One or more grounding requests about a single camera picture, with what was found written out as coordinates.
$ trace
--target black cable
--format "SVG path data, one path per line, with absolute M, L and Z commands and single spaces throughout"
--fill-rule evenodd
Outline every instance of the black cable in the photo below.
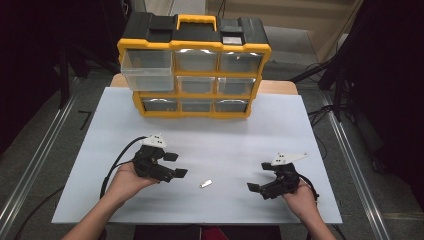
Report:
M 52 194 L 50 194 L 49 196 L 47 196 L 40 204 L 37 205 L 37 207 L 34 208 L 34 210 L 32 210 L 32 212 L 25 218 L 24 222 L 22 223 L 21 227 L 19 228 L 18 232 L 15 235 L 14 240 L 19 240 L 21 239 L 22 236 L 22 232 L 24 231 L 24 228 L 26 226 L 26 224 L 29 222 L 29 220 L 31 219 L 31 217 L 47 202 L 49 201 L 54 195 L 56 195 L 58 192 L 62 191 L 65 188 L 65 186 L 60 187 L 59 189 L 57 189 L 56 191 L 54 191 Z
M 106 186 L 107 186 L 107 183 L 109 182 L 109 178 L 110 178 L 110 175 L 112 175 L 112 172 L 113 172 L 113 170 L 118 166 L 117 164 L 118 164 L 118 162 L 119 162 L 119 160 L 121 160 L 121 158 L 122 158 L 122 156 L 125 154 L 125 152 L 134 144 L 134 143 L 136 143 L 137 141 L 139 141 L 139 140 L 142 140 L 142 139 L 145 139 L 146 137 L 138 137 L 138 138 L 136 138 L 136 139 L 134 139 L 134 140 L 132 140 L 130 143 L 128 143 L 128 145 L 124 148 L 124 150 L 122 150 L 122 152 L 121 152 L 121 154 L 119 154 L 119 156 L 118 156 L 118 158 L 115 160 L 115 162 L 113 163 L 113 165 L 112 165 L 112 167 L 110 168 L 110 170 L 109 170 L 109 173 L 107 174 L 107 176 L 105 177 L 105 179 L 103 180 L 103 184 L 102 184 L 102 189 L 100 190 L 100 198 L 102 198 L 103 197 L 103 195 L 105 194 L 105 191 L 106 191 Z
M 318 68 L 321 68 L 321 64 L 320 64 L 320 63 L 312 63 L 312 64 L 309 64 L 308 66 L 306 66 L 306 68 L 305 68 L 305 72 L 307 72 L 307 71 L 309 70 L 309 68 L 310 68 L 311 66 L 313 66 L 313 65 L 318 65 L 317 67 L 318 67 Z M 319 73 L 315 73 L 314 75 L 318 75 L 320 78 L 322 77 L 322 75 L 320 75 Z M 319 79 L 317 79 L 317 80 L 312 79 L 312 78 L 311 78 L 312 76 L 313 76 L 313 75 L 309 76 L 309 77 L 308 77 L 308 79 L 309 79 L 309 80 L 311 80 L 311 81 L 312 81 L 312 82 L 314 82 L 314 83 L 318 83 Z

